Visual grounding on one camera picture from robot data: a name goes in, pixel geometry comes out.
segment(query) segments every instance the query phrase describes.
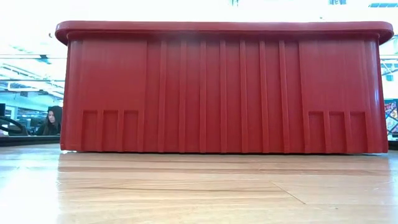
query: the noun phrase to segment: wooden floor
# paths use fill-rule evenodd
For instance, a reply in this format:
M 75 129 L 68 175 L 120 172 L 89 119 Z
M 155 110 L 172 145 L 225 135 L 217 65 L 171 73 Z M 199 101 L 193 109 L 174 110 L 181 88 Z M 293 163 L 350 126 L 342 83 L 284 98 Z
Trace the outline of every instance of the wooden floor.
M 398 153 L 222 156 L 0 147 L 0 223 L 398 223 Z

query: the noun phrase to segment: plastic bin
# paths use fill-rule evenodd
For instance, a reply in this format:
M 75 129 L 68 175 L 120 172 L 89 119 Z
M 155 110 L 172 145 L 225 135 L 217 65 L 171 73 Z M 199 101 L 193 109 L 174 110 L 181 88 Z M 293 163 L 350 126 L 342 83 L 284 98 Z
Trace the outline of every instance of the plastic bin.
M 61 148 L 387 152 L 386 22 L 87 22 L 68 45 Z

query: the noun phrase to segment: bin rim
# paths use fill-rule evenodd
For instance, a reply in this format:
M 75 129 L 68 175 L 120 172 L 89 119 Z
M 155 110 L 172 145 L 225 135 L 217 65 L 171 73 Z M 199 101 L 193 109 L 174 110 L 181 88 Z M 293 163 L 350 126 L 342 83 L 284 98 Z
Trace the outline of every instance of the bin rim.
M 288 33 L 312 32 L 374 32 L 379 44 L 394 35 L 392 25 L 382 21 L 366 22 L 131 22 L 131 21 L 64 21 L 57 25 L 56 38 L 68 44 L 71 32 L 238 32 L 238 33 Z

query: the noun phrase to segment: woman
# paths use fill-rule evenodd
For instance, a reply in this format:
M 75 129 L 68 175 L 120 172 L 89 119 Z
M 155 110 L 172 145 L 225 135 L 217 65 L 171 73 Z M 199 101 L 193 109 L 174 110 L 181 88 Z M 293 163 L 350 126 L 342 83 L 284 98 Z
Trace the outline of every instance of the woman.
M 36 131 L 38 136 L 54 136 L 61 133 L 62 123 L 62 107 L 53 106 L 49 108 L 49 113 L 42 124 Z

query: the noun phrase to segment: red plastic bin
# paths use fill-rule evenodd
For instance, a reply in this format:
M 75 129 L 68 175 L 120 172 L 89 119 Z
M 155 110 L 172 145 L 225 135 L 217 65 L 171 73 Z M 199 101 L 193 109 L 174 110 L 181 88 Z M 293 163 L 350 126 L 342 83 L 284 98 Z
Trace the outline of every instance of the red plastic bin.
M 68 21 L 61 148 L 387 152 L 386 22 Z

